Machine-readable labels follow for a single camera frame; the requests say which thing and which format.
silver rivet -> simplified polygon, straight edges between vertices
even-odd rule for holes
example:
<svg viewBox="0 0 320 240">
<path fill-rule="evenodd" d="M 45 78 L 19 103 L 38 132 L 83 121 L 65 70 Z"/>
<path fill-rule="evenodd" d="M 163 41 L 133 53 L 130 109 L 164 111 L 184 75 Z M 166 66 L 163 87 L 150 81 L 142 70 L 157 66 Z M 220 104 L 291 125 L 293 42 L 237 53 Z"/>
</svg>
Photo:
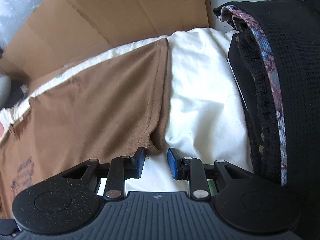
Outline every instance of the silver rivet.
<svg viewBox="0 0 320 240">
<path fill-rule="evenodd" d="M 198 190 L 195 190 L 193 192 L 193 195 L 196 197 L 196 198 L 205 198 L 207 196 L 209 196 L 209 192 L 205 191 L 205 190 L 202 190 L 202 189 L 198 189 Z"/>
<path fill-rule="evenodd" d="M 109 190 L 106 192 L 106 196 L 109 198 L 117 198 L 121 196 L 121 192 L 119 190 Z"/>
</svg>

cardboard box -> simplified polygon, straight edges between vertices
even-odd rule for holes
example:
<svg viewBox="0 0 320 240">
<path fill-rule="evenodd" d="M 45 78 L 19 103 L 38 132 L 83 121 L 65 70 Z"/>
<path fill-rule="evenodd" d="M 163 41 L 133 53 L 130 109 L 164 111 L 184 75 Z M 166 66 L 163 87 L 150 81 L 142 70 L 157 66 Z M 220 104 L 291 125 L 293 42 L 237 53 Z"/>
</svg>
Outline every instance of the cardboard box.
<svg viewBox="0 0 320 240">
<path fill-rule="evenodd" d="M 12 78 L 41 80 L 110 48 L 208 27 L 210 0 L 44 0 L 0 60 Z"/>
</svg>

white sheet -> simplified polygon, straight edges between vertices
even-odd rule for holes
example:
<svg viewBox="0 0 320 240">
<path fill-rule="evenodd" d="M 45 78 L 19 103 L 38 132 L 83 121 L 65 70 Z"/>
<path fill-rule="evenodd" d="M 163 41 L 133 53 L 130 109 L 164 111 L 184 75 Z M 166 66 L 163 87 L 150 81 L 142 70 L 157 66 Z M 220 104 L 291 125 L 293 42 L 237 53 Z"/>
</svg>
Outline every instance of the white sheet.
<svg viewBox="0 0 320 240">
<path fill-rule="evenodd" d="M 165 141 L 168 147 L 175 147 L 181 157 L 200 158 L 204 163 L 224 159 L 251 171 L 241 100 L 227 62 L 232 35 L 232 32 L 223 34 L 210 28 L 198 28 L 167 37 L 172 55 L 172 97 Z M 7 132 L 10 123 L 20 119 L 30 108 L 30 97 L 42 94 L 99 62 L 163 37 L 111 49 L 66 70 L 35 90 L 18 107 L 3 109 L 0 122 L 4 131 Z M 187 191 L 188 184 L 172 180 L 166 153 L 163 153 L 147 158 L 141 179 L 127 180 L 126 189 Z"/>
</svg>

patterned fabric strip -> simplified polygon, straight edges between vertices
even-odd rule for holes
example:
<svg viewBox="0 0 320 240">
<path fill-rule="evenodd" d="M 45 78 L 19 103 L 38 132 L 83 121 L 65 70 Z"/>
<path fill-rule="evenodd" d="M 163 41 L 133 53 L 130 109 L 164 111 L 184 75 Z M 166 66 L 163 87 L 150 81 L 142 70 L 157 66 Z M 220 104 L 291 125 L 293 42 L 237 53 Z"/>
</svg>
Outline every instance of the patterned fabric strip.
<svg viewBox="0 0 320 240">
<path fill-rule="evenodd" d="M 262 59 L 267 70 L 278 122 L 281 153 L 281 185 L 284 186 L 287 183 L 287 148 L 284 129 L 282 95 L 276 62 L 268 38 L 260 27 L 259 23 L 251 15 L 240 10 L 236 6 L 226 5 L 222 8 L 221 16 L 219 16 L 220 21 L 232 20 L 236 29 L 239 30 L 241 27 L 238 19 L 244 20 L 247 26 L 251 29 L 255 40 L 260 47 Z"/>
</svg>

brown cloth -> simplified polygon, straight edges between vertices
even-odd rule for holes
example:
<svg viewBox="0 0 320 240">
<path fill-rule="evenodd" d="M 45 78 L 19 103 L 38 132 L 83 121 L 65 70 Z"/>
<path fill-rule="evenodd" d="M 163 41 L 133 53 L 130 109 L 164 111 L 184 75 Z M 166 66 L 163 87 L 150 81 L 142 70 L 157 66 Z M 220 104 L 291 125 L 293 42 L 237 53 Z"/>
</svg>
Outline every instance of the brown cloth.
<svg viewBox="0 0 320 240">
<path fill-rule="evenodd" d="M 169 115 L 167 39 L 81 71 L 30 99 L 24 120 L 0 144 L 4 216 L 14 197 L 87 159 L 108 163 L 138 147 L 158 154 Z"/>
</svg>

